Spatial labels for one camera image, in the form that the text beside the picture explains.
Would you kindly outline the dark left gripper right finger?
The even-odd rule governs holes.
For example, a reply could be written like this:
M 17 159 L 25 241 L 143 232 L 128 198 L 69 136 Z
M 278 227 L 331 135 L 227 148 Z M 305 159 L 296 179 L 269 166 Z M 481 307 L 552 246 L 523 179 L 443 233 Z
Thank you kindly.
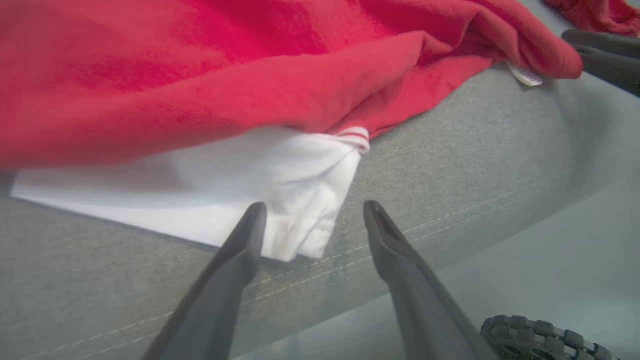
M 365 201 L 363 218 L 407 360 L 499 360 L 382 205 Z

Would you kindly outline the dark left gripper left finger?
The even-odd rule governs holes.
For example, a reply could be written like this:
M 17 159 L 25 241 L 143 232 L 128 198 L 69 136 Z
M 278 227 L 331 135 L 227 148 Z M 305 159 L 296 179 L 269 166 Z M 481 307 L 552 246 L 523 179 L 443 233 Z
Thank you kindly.
M 258 273 L 268 210 L 252 203 L 142 360 L 229 360 L 243 292 Z

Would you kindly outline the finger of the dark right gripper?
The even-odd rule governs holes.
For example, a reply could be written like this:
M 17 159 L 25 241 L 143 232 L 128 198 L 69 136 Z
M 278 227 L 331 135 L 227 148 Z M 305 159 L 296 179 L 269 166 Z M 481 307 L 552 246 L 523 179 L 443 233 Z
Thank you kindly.
M 594 48 L 614 55 L 640 59 L 640 38 L 576 29 L 565 30 L 561 38 L 572 46 Z
M 640 59 L 582 45 L 573 48 L 582 59 L 585 73 L 640 98 Z

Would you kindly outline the red and white shirt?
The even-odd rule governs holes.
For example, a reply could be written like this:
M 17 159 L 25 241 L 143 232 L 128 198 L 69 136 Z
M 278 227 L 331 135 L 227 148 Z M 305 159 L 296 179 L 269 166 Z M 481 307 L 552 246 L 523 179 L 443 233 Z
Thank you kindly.
M 517 0 L 0 0 L 14 198 L 320 259 L 370 141 L 508 61 L 583 62 Z
M 640 39 L 640 7 L 627 0 L 542 0 L 578 30 Z

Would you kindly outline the black omni wheel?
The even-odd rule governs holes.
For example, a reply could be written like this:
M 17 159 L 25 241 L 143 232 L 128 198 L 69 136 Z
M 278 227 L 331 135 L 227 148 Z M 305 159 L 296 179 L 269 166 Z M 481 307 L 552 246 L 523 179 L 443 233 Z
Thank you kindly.
M 620 360 L 580 333 L 523 316 L 494 316 L 480 335 L 501 360 Z

